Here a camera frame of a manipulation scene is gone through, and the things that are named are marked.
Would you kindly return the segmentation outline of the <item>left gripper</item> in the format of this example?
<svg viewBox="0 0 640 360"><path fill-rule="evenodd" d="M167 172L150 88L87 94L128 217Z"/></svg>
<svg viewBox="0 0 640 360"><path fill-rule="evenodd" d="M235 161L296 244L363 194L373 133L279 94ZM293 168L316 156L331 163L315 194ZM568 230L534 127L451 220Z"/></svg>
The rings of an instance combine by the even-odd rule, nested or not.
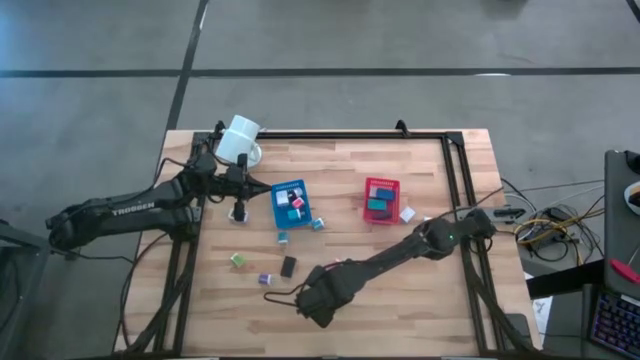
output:
<svg viewBox="0 0 640 360"><path fill-rule="evenodd" d="M246 153L238 155L237 162L230 164L223 174L214 174L208 180L207 199L212 203L221 203L226 197L234 197L235 203L231 215L235 222L246 222L247 212L245 201L247 193L247 162ZM271 193L272 186L258 180L250 180L252 189L248 198Z"/></svg>

